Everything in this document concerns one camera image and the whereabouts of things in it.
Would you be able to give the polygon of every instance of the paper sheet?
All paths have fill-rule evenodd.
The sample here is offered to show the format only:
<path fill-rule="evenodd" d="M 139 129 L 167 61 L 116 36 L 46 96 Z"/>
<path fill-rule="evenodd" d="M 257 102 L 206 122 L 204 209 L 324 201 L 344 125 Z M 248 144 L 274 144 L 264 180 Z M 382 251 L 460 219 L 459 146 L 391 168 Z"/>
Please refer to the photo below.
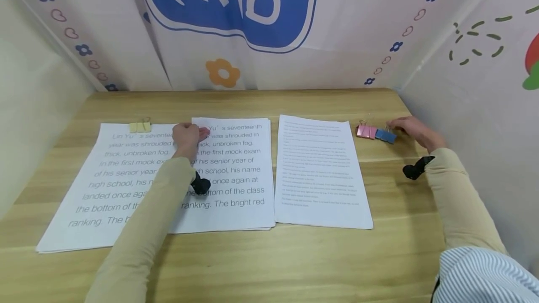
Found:
<path fill-rule="evenodd" d="M 372 229 L 350 123 L 281 115 L 276 221 Z"/>
<path fill-rule="evenodd" d="M 190 187 L 170 232 L 274 226 L 269 119 L 193 121 L 212 128 L 194 165 L 212 187 L 206 196 L 195 196 Z M 95 146 L 36 250 L 55 253 L 112 246 L 160 165 L 173 155 L 173 126 L 153 125 L 151 133 L 131 134 L 127 124 L 102 124 Z"/>

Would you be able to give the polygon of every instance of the sleeve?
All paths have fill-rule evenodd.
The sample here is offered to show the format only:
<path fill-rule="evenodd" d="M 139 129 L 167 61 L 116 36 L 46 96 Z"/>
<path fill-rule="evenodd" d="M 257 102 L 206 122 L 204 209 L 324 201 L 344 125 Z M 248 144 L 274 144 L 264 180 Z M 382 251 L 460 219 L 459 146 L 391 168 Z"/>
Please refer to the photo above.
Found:
<path fill-rule="evenodd" d="M 86 303 L 143 303 L 153 258 L 167 235 L 195 170 L 187 158 L 161 165 L 152 187 L 99 268 Z"/>
<path fill-rule="evenodd" d="M 485 247 L 507 254 L 496 226 L 457 154 L 439 148 L 426 165 L 429 186 L 444 226 L 446 249 Z"/>

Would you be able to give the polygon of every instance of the striped sleeve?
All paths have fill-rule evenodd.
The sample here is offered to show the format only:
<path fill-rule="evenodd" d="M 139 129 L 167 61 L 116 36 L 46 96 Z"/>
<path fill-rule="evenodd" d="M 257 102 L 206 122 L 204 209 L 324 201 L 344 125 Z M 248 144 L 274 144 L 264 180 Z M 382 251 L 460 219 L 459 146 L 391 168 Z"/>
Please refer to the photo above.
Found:
<path fill-rule="evenodd" d="M 436 303 L 539 303 L 539 281 L 515 260 L 481 247 L 458 247 L 440 256 Z"/>

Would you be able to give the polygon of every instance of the red fruit illustration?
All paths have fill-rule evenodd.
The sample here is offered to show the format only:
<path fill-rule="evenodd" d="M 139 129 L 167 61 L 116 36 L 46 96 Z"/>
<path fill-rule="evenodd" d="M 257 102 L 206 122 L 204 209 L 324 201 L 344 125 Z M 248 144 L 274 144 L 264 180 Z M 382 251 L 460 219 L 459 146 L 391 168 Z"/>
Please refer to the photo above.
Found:
<path fill-rule="evenodd" d="M 526 71 L 530 76 L 524 80 L 522 87 L 524 87 L 525 90 L 539 89 L 539 34 L 533 38 L 532 43 L 528 48 L 528 52 L 526 53 L 524 64 L 526 66 Z"/>

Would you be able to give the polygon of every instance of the yellow binder clip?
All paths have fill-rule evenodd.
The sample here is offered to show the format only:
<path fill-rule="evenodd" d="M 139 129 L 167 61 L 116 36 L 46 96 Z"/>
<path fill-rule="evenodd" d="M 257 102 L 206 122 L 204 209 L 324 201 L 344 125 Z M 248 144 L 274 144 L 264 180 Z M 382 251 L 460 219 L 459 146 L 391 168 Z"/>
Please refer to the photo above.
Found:
<path fill-rule="evenodd" d="M 142 120 L 142 122 L 129 123 L 129 132 L 138 133 L 138 132 L 151 132 L 152 124 L 150 123 L 150 118 L 147 117 Z"/>

